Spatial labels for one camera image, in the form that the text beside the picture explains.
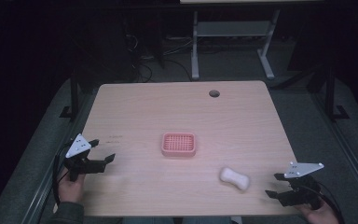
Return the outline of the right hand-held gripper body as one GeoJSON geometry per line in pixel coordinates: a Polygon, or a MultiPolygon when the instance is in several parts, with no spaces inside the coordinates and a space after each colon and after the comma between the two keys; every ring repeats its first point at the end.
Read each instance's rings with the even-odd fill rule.
{"type": "Polygon", "coordinates": [[[282,206],[294,206],[300,204],[309,204],[312,210],[321,207],[319,193],[321,187],[317,181],[311,176],[312,173],[324,168],[322,163],[289,163],[289,167],[284,172],[284,176],[288,178],[291,190],[282,192],[281,198],[278,200],[282,206]]]}

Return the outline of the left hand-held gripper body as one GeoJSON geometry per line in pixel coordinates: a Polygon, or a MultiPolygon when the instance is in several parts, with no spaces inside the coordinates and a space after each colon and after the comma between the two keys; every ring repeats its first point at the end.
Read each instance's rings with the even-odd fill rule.
{"type": "Polygon", "coordinates": [[[92,148],[81,133],[76,136],[64,159],[64,166],[69,171],[71,181],[75,182],[79,175],[104,172],[106,164],[103,161],[88,158],[92,148]]]}

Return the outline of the white soap bar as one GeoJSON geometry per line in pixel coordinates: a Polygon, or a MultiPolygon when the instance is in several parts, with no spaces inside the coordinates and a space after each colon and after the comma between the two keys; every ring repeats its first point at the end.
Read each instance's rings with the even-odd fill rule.
{"type": "Polygon", "coordinates": [[[228,167],[224,167],[220,171],[219,178],[240,190],[247,190],[250,186],[250,178],[247,175],[237,173],[228,167]]]}

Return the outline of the pink soap dish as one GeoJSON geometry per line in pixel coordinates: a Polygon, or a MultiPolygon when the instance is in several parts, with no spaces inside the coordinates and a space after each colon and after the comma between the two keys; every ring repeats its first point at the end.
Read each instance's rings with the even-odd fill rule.
{"type": "Polygon", "coordinates": [[[165,157],[189,158],[196,155],[196,138],[193,133],[165,133],[161,153],[165,157]]]}

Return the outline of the person's left hand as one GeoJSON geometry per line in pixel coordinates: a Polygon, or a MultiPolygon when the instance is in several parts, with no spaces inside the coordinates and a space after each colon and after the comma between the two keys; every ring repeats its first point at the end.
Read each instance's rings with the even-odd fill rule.
{"type": "Polygon", "coordinates": [[[79,175],[75,182],[70,180],[69,171],[64,168],[59,178],[59,198],[62,203],[81,203],[85,183],[85,175],[79,175]]]}

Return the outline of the person's right hand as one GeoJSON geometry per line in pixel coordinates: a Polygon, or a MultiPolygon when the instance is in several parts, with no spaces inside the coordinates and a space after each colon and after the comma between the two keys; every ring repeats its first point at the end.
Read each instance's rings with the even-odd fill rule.
{"type": "Polygon", "coordinates": [[[333,209],[325,201],[321,201],[321,207],[316,210],[312,210],[308,204],[295,205],[295,209],[309,224],[339,224],[333,209]]]}

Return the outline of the black metal stand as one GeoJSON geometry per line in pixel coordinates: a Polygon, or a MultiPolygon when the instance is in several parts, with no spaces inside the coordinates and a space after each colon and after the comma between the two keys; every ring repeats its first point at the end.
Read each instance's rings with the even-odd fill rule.
{"type": "Polygon", "coordinates": [[[73,121],[79,112],[78,82],[75,72],[70,76],[70,103],[63,108],[60,117],[73,121]]]}
{"type": "Polygon", "coordinates": [[[324,112],[332,122],[335,122],[337,119],[349,118],[348,113],[342,105],[335,105],[335,87],[336,76],[334,68],[327,66],[325,68],[324,112]]]}

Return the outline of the metal frame rail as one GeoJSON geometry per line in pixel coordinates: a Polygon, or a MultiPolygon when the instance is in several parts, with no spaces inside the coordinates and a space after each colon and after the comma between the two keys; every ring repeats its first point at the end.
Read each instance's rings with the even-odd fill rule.
{"type": "Polygon", "coordinates": [[[319,112],[322,114],[324,122],[327,124],[330,132],[334,135],[339,147],[341,148],[341,151],[345,155],[345,158],[350,166],[354,178],[358,182],[358,159],[353,153],[352,147],[350,146],[349,142],[344,137],[343,132],[339,129],[337,125],[337,120],[332,119],[327,115],[324,110],[324,102],[319,96],[317,96],[316,94],[312,94],[310,98],[312,99],[312,102],[315,103],[315,106],[317,107],[319,112]]]}
{"type": "Polygon", "coordinates": [[[30,201],[21,217],[21,224],[39,224],[46,204],[54,199],[52,181],[53,173],[56,172],[55,159],[62,159],[71,141],[83,132],[95,100],[94,94],[79,93],[78,96],[79,112],[76,118],[71,121],[60,117],[63,108],[71,104],[69,94],[68,100],[58,107],[58,114],[42,119],[42,131],[36,132],[36,142],[31,144],[31,151],[21,163],[27,171],[35,172],[34,176],[27,176],[27,181],[33,188],[29,190],[30,201]]]}

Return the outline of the white metal desk frame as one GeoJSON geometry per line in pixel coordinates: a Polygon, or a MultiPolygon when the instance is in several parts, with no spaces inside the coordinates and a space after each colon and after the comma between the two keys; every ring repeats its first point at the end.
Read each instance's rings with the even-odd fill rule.
{"type": "Polygon", "coordinates": [[[203,37],[264,37],[264,45],[257,50],[257,57],[267,79],[275,75],[270,66],[268,51],[275,33],[281,11],[284,7],[300,4],[321,3],[323,0],[180,0],[183,7],[194,7],[192,23],[191,78],[200,78],[198,42],[203,37]],[[257,7],[262,10],[270,7],[272,14],[265,20],[234,20],[234,21],[201,21],[202,7],[223,9],[224,7],[241,10],[243,7],[252,10],[257,7]]]}

